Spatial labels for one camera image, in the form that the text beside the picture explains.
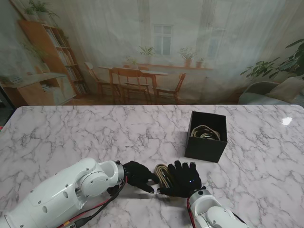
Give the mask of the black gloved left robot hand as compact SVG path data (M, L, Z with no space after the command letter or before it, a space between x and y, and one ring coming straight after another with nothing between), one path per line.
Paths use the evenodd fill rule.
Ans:
M148 182L153 181L158 184L159 178L146 166L136 161L130 161L123 165L123 169L129 185L137 187L150 194L155 193L154 188L148 185Z

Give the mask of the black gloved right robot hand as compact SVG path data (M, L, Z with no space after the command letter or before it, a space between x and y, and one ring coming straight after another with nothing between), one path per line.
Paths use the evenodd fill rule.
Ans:
M172 186L169 188L160 187L157 189L157 193L171 197L188 198L202 188L196 163L184 162L181 164L180 161L176 160L174 164L168 165L168 170L172 177Z

